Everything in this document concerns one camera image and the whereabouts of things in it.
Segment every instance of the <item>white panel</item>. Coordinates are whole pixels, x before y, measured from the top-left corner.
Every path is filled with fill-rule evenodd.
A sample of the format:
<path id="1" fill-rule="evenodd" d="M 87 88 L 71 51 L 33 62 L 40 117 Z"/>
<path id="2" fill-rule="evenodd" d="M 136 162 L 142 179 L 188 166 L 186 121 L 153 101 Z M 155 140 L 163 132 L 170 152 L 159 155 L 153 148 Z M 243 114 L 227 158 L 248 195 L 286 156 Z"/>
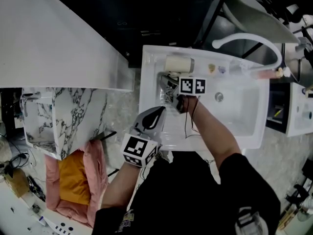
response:
<path id="1" fill-rule="evenodd" d="M 133 90 L 127 60 L 59 0 L 0 0 L 0 87 Z"/>

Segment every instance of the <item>sink basin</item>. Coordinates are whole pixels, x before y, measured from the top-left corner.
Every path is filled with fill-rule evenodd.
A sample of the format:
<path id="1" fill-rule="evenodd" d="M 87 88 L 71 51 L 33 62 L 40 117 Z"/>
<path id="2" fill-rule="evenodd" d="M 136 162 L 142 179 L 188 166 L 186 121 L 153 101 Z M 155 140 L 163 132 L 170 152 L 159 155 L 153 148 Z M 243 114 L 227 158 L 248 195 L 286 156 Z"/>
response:
<path id="1" fill-rule="evenodd" d="M 163 105 L 167 108 L 164 124 L 162 149 L 180 151 L 207 150 L 197 132 L 191 129 L 191 118 L 179 114 L 165 100 L 165 93 L 158 82 L 163 74 L 166 55 L 181 55 L 195 60 L 193 76 L 207 78 L 207 94 L 200 102 L 234 135 L 239 147 L 259 148 L 261 146 L 268 111 L 268 80 L 254 80 L 245 76 L 231 75 L 239 63 L 249 67 L 259 64 L 240 58 L 189 48 L 144 46 L 141 68 L 139 112 Z M 229 71 L 225 77 L 211 76 L 208 65 L 223 66 Z"/>

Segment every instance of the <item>yellow fabric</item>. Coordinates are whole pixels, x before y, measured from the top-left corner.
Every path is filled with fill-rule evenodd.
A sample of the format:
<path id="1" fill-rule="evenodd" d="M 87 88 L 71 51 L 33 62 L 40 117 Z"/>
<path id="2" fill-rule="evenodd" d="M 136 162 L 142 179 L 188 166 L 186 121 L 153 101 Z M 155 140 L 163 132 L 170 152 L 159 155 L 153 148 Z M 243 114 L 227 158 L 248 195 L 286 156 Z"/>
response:
<path id="1" fill-rule="evenodd" d="M 66 201 L 89 205 L 90 190 L 86 177 L 84 152 L 77 150 L 59 163 L 60 198 Z"/>

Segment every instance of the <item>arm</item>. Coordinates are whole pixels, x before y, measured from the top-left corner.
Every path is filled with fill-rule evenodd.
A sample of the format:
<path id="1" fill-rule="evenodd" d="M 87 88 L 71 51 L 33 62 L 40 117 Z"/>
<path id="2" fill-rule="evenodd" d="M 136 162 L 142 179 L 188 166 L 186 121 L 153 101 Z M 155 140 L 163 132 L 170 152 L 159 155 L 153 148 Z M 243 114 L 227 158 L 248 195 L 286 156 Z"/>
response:
<path id="1" fill-rule="evenodd" d="M 107 187 L 101 208 L 126 209 L 134 192 L 140 168 L 124 163 L 112 183 Z"/>
<path id="2" fill-rule="evenodd" d="M 197 98 L 185 97 L 184 106 L 192 116 L 192 112 L 196 106 Z M 212 153 L 216 166 L 220 166 L 224 159 L 234 153 L 241 153 L 238 144 L 231 132 L 219 122 L 200 102 L 195 109 L 193 121 L 201 134 L 203 141 L 209 151 Z"/>

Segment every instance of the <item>marble countertop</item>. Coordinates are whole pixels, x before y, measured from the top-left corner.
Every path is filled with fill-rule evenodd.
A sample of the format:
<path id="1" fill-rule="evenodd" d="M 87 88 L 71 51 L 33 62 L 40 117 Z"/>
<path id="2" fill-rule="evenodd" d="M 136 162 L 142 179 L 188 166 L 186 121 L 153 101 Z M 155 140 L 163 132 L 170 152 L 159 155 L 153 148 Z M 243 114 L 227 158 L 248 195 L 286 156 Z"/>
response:
<path id="1" fill-rule="evenodd" d="M 106 129 L 106 90 L 23 88 L 23 94 L 35 92 L 51 92 L 51 103 L 40 99 L 27 103 L 27 144 L 63 159 Z"/>
<path id="2" fill-rule="evenodd" d="M 305 113 L 313 112 L 313 99 L 305 97 L 302 93 L 303 88 L 301 85 L 291 83 L 287 137 L 313 132 L 313 119 L 303 117 Z"/>

